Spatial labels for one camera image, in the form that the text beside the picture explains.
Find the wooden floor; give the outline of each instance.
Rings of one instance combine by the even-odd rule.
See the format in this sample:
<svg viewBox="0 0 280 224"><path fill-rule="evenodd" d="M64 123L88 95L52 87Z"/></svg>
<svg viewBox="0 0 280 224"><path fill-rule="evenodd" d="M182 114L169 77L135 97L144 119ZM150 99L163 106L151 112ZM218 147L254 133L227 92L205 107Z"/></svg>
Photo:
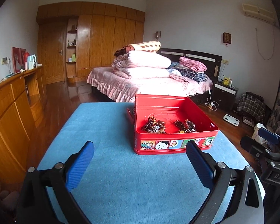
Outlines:
<svg viewBox="0 0 280 224"><path fill-rule="evenodd" d="M199 107L208 115L208 117L210 117L214 121L214 123L219 127L221 132L232 142L232 144L244 156L244 158L248 161L250 166L253 167L256 172L259 172L260 168L257 165L257 161L248 152L242 149L239 143L243 136L253 135L254 132L253 127L243 123L243 121L241 120L242 117L235 112L229 112L228 114L240 120L239 126L234 126L226 122L225 120L223 120L223 117L227 113L221 109L218 109L217 111L213 111L205 105L199 105Z"/></svg>
<svg viewBox="0 0 280 224"><path fill-rule="evenodd" d="M100 102L97 94L91 92L91 86L86 82L68 84L67 82L57 82L49 84L47 88L48 102L45 107L45 118L37 128L35 138L31 141L28 151L27 169L30 166L37 167L42 157L57 136L60 129L75 111L75 109L85 102ZM252 136L253 128L240 122L239 126L233 126L223 120L226 112L222 110L212 111L205 105L199 106L219 127L224 135L247 159L249 164L256 169L257 162L245 152L239 142L245 135ZM232 116L240 119L235 113ZM20 190L21 183L18 185L5 186L8 190Z"/></svg>

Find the air conditioner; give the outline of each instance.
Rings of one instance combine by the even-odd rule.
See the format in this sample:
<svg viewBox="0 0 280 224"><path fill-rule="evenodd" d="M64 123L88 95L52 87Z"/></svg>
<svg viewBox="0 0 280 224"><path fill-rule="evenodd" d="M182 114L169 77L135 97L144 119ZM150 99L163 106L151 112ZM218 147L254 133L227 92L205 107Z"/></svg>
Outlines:
<svg viewBox="0 0 280 224"><path fill-rule="evenodd" d="M260 19L271 25L275 24L275 18L274 18L273 13L268 10L265 10L263 8L260 8L260 7L254 6L254 5L243 3L243 11L246 16Z"/></svg>

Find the charging cable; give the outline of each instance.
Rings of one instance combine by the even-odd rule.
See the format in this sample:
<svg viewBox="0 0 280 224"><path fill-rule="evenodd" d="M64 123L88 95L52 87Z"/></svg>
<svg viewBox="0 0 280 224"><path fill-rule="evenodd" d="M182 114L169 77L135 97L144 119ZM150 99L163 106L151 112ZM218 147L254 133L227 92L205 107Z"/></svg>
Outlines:
<svg viewBox="0 0 280 224"><path fill-rule="evenodd" d="M216 111L216 110L217 110L217 107L219 106L219 104L218 104L218 102L216 102L216 101L212 101L212 98L211 98L211 90L208 90L208 93L209 93L209 95L210 95L210 100L211 100L211 102L208 101L207 103L205 103L205 105L208 106L211 110Z"/></svg>

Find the bottle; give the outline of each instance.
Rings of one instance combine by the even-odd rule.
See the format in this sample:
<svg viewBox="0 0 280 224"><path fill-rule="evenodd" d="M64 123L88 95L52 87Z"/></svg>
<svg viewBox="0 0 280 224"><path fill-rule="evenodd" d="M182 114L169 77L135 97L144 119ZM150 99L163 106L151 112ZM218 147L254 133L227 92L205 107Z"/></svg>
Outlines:
<svg viewBox="0 0 280 224"><path fill-rule="evenodd" d="M27 62L27 57L29 56L29 52L26 50L24 53L24 62Z"/></svg>

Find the blue gripper pad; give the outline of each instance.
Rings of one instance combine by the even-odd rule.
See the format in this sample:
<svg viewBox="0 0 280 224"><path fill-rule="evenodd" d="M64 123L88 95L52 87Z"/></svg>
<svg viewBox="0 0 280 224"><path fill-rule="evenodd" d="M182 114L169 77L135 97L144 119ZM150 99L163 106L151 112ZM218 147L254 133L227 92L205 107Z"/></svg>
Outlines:
<svg viewBox="0 0 280 224"><path fill-rule="evenodd" d="M80 183L82 176L87 169L94 155L94 145L91 141L87 141L82 149L77 153L77 158L69 167L66 173L65 186L68 191L76 188Z"/></svg>
<svg viewBox="0 0 280 224"><path fill-rule="evenodd" d="M263 127L258 130L258 135L267 140L271 145L278 145L279 143L278 136Z"/></svg>
<svg viewBox="0 0 280 224"><path fill-rule="evenodd" d="M200 149L197 149L196 143L193 140L187 143L186 153L202 185L212 190L214 186L214 172L202 157L202 151Z"/></svg>

